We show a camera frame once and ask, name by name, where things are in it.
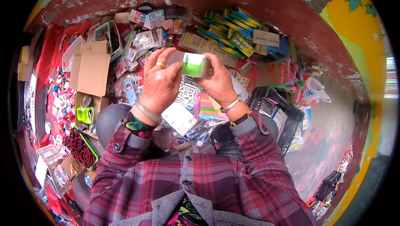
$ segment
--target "concrete ground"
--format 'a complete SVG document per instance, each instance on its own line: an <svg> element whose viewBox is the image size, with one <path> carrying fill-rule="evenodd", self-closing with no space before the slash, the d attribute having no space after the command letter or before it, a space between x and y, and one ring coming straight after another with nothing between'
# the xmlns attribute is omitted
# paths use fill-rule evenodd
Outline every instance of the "concrete ground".
<svg viewBox="0 0 400 226"><path fill-rule="evenodd" d="M312 197L319 183L337 169L356 122L354 100L347 91L326 74L318 80L325 86L332 102L311 106L311 122L302 133L303 145L285 156L303 201Z"/></svg>

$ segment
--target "green leaf painting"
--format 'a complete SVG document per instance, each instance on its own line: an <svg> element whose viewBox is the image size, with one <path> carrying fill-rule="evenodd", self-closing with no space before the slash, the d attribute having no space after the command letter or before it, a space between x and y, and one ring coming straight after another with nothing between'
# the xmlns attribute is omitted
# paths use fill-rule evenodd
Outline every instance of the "green leaf painting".
<svg viewBox="0 0 400 226"><path fill-rule="evenodd" d="M361 2L361 0L345 0L345 2L346 1L349 2L349 12L356 10L358 6L360 6L361 8L363 7L363 3Z"/></svg>
<svg viewBox="0 0 400 226"><path fill-rule="evenodd" d="M366 14L372 14L374 18L376 17L376 10L372 4L365 4L365 7L367 8L367 11L365 12Z"/></svg>
<svg viewBox="0 0 400 226"><path fill-rule="evenodd" d="M127 128L131 129L131 130L140 130L144 127L144 123L143 122L128 122L126 124Z"/></svg>

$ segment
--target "plaid shirt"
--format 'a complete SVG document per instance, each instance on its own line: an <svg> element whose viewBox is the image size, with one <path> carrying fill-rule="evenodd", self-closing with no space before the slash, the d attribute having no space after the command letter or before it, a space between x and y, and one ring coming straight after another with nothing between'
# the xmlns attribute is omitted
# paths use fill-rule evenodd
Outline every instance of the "plaid shirt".
<svg viewBox="0 0 400 226"><path fill-rule="evenodd" d="M251 116L231 128L239 144L240 162L191 153L191 193L212 201L215 210L275 225L315 225L263 118L256 111ZM148 142L125 126L117 129L97 164L83 225L108 225L151 212L152 201L183 188L180 155L185 153L142 161Z"/></svg>

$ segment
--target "plastic basket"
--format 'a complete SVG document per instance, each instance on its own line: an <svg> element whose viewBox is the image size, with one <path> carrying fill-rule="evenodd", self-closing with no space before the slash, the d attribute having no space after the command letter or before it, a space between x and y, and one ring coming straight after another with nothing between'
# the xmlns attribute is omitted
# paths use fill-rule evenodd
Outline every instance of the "plastic basket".
<svg viewBox="0 0 400 226"><path fill-rule="evenodd" d="M333 171L326 179L322 181L321 186L315 192L314 196L319 201L325 200L329 193L335 190L336 183L340 179L342 174L337 171Z"/></svg>
<svg viewBox="0 0 400 226"><path fill-rule="evenodd" d="M270 86L257 87L254 89L253 94L247 103L249 108L252 110L260 110L265 97L272 98L278 102L277 106L287 114L286 123L276 142L285 156L290 144L292 143L298 125L303 121L304 113L301 110L294 108L293 105L277 93L276 89Z"/></svg>
<svg viewBox="0 0 400 226"><path fill-rule="evenodd" d="M340 172L332 171L332 173L324 179L322 183L331 186L334 189L341 176L342 174Z"/></svg>
<svg viewBox="0 0 400 226"><path fill-rule="evenodd" d="M59 159L63 159L63 155L52 144L39 148L36 151L43 158L47 166L57 163Z"/></svg>
<svg viewBox="0 0 400 226"><path fill-rule="evenodd" d="M118 35L118 41L120 46L118 47L117 50L113 51L113 43L111 41L111 29L115 28L115 32ZM104 24L102 24L100 27L98 27L95 31L94 31L94 41L97 42L98 41L98 37L100 36L100 34L105 30L108 29L108 38L109 38L109 42L110 42L110 54L111 54L111 61L113 61L114 59L116 59L117 57L121 56L123 54L123 43L121 40L121 36L120 36L120 32L117 29L117 26L115 24L114 20L110 20L109 22L106 22Z"/></svg>
<svg viewBox="0 0 400 226"><path fill-rule="evenodd" d="M99 160L99 156L100 154L98 153L98 151L96 150L96 148L93 146L93 144L90 142L89 138L87 137L86 134L82 133L76 125L73 126L79 133L79 135L82 137L83 141L85 141L86 145L89 147L90 151L94 154L94 156L96 157L96 160L93 162L93 166L97 163L97 161Z"/></svg>
<svg viewBox="0 0 400 226"><path fill-rule="evenodd" d="M331 188L329 185L321 184L317 192L314 193L313 197L323 202L323 200L325 200L325 198L329 195L329 193L331 193L334 190L335 189Z"/></svg>
<svg viewBox="0 0 400 226"><path fill-rule="evenodd" d="M108 21L108 23L110 24L110 29L114 29L115 33L117 33L118 35L118 41L120 46L118 47L117 50L113 51L113 53L111 54L111 61L113 61L114 59L116 59L117 57L121 56L123 54L124 48L123 48L123 41L121 39L121 35L120 32L118 31L117 25L115 24L114 20L110 20Z"/></svg>
<svg viewBox="0 0 400 226"><path fill-rule="evenodd" d="M61 186L57 181L56 176L54 175L54 169L59 159L63 159L63 155L60 154L54 145L49 144L45 147L39 148L36 152L43 158L44 162L47 165L47 169L51 176L51 180L46 178L46 184L49 184L50 188L56 193L58 198L62 198L64 194L67 193L70 189L72 189L71 182L64 186Z"/></svg>
<svg viewBox="0 0 400 226"><path fill-rule="evenodd" d="M80 46L81 44L86 43L86 40L82 37L82 35L80 35L79 37L77 37L76 40L74 40L72 42L72 44L70 44L70 46L68 47L68 49L64 52L64 54L62 55L62 71L63 72L70 72L71 71L71 66L73 64L73 60L74 60L74 53L75 50L77 49L78 46Z"/></svg>
<svg viewBox="0 0 400 226"><path fill-rule="evenodd" d="M96 29L100 26L99 23L95 24L94 26L92 26L89 31L87 32L87 43L93 43L94 42L94 32L96 31Z"/></svg>

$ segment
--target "gold ring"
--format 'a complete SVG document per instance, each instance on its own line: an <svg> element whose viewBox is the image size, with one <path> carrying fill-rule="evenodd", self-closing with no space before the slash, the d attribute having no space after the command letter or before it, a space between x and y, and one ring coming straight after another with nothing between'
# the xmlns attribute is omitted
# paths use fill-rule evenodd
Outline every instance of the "gold ring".
<svg viewBox="0 0 400 226"><path fill-rule="evenodd" d="M161 62L157 62L156 65L161 66L162 68L165 69L165 64L161 63Z"/></svg>

